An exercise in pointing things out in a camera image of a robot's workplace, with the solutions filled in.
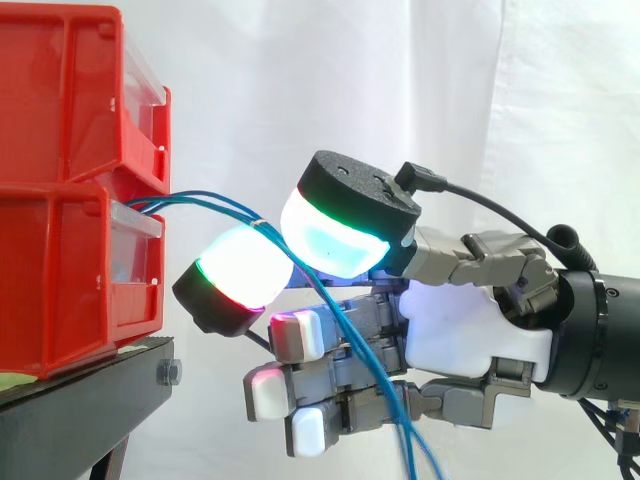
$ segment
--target green light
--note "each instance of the green light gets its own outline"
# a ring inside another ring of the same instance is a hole
[[[389,251],[389,243],[328,217],[296,189],[281,218],[287,245],[307,265],[341,278],[366,272]]]

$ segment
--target white fabric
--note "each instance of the white fabric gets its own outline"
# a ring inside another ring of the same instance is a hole
[[[317,149],[390,172],[411,160],[541,229],[572,224],[603,270],[638,274],[636,2],[109,3],[172,88],[175,190],[216,190],[277,220]],[[505,227],[450,195],[419,201],[421,223],[452,234]],[[233,222],[175,207],[167,224],[171,285]],[[278,422],[245,420],[242,378],[268,355],[203,335],[170,290],[166,298],[163,333],[176,336],[184,377],[132,434],[123,479],[403,478],[390,427],[342,438],[315,459],[286,458]],[[286,292],[272,311],[314,302]],[[454,480],[617,478],[615,456],[575,405],[545,394],[528,405],[491,432],[429,420],[419,428]]]

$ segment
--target red plastic bin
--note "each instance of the red plastic bin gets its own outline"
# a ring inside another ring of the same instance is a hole
[[[162,326],[164,224],[91,184],[0,184],[0,372],[47,378]]]
[[[169,193],[171,96],[108,6],[0,3],[0,182]]]

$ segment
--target metal finger segment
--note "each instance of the metal finger segment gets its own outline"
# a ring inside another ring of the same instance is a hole
[[[425,410],[441,408],[439,398],[424,398],[413,383],[396,381],[394,388],[412,420]],[[340,435],[376,430],[391,423],[387,401],[377,387],[344,392],[300,408],[285,420],[287,455],[317,456],[335,445]]]
[[[340,306],[365,339],[397,333],[406,322],[393,292],[356,297]],[[318,360],[344,342],[326,305],[273,315],[269,338],[276,359],[287,364]]]
[[[406,372],[402,339],[382,338],[370,347],[389,375]],[[270,363],[244,378],[249,421],[284,418],[296,407],[312,405],[344,391],[375,384],[365,365],[345,348],[298,365]]]

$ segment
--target screw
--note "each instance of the screw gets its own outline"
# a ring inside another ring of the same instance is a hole
[[[158,366],[157,380],[159,385],[175,387],[182,380],[182,362],[177,358],[163,360]]]

